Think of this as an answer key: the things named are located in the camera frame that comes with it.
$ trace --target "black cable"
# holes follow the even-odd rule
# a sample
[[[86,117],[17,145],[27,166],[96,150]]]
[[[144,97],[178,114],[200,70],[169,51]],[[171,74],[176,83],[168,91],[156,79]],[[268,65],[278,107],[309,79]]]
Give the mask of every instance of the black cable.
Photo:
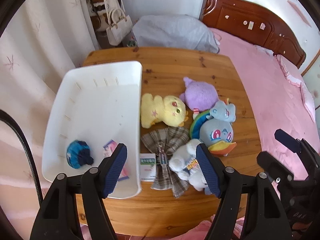
[[[10,126],[10,128],[15,132],[15,134],[17,135],[17,137],[19,138],[19,140],[20,140],[20,142],[21,142],[21,144],[23,146],[23,149],[24,149],[24,151],[25,151],[25,153],[27,155],[27,158],[28,158],[28,162],[29,162],[29,165],[30,165],[33,181],[34,181],[35,186],[36,186],[39,205],[41,205],[41,203],[43,201],[43,196],[42,196],[39,176],[38,176],[36,164],[35,164],[35,161],[33,160],[33,156],[32,156],[29,144],[27,142],[27,139],[24,136],[24,134],[23,134],[20,126],[17,124],[17,122],[10,115],[8,115],[6,112],[2,111],[1,109],[0,109],[0,121],[4,122],[8,126]]]
[[[99,22],[100,22],[100,26],[99,26],[99,28],[101,27],[101,25],[102,25],[102,22],[101,22],[101,19],[100,19],[100,16],[99,16],[99,14],[98,14],[98,11],[97,11],[97,8],[94,6],[94,4],[93,4],[93,1],[92,0],[90,0],[90,4],[91,4],[91,6],[92,6],[92,10],[95,12],[95,14],[97,15],[97,17],[98,17],[98,20],[99,20]]]

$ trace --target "plush toy eye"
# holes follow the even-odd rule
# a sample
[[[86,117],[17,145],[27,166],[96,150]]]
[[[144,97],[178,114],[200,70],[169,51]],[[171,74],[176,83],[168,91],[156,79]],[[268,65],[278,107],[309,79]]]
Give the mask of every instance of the plush toy eye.
[[[220,138],[221,132],[220,130],[215,130],[214,132],[212,132],[211,137],[212,139],[217,139]]]
[[[228,136],[227,136],[227,140],[228,140],[228,141],[231,140],[231,136],[232,136],[232,134],[231,134],[231,132],[229,132],[229,133],[228,133]]]

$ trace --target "star pattern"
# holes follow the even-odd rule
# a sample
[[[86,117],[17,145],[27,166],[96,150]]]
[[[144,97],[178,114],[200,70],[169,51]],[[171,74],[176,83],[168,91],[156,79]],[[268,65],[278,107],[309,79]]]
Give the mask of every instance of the star pattern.
[[[78,6],[78,1],[75,0],[75,2],[70,2],[70,4],[72,4],[72,7],[76,7],[76,6]]]
[[[23,171],[23,173],[28,177],[28,181],[29,182],[32,182],[33,181],[33,177],[32,177],[32,174],[31,174],[31,171]]]
[[[14,65],[18,65],[18,66],[20,66],[18,63],[14,63],[14,61],[13,61],[13,55],[12,55],[12,57],[11,57],[11,60],[9,59],[9,57],[7,56],[7,59],[9,60],[9,63],[7,63],[7,64],[4,64],[5,66],[9,66],[9,71],[10,70],[12,70],[13,71],[13,67],[14,67]]]

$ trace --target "gray blanket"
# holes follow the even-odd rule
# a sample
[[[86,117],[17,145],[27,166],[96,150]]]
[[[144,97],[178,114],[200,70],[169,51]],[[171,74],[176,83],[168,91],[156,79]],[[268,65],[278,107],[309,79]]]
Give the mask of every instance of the gray blanket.
[[[209,28],[188,15],[142,16],[133,26],[132,31],[139,47],[219,52],[217,41]]]

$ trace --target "white plastic tray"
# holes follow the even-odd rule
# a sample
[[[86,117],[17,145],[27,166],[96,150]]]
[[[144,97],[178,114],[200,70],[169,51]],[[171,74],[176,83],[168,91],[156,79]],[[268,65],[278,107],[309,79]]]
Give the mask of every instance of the white plastic tray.
[[[128,149],[129,179],[117,182],[109,197],[129,198],[141,191],[140,96],[142,66],[137,61],[101,64],[70,70],[54,100],[44,138],[42,174],[53,181],[59,173],[74,176],[98,166],[103,146],[111,139]],[[68,145],[85,141],[94,158],[92,166],[71,168]]]

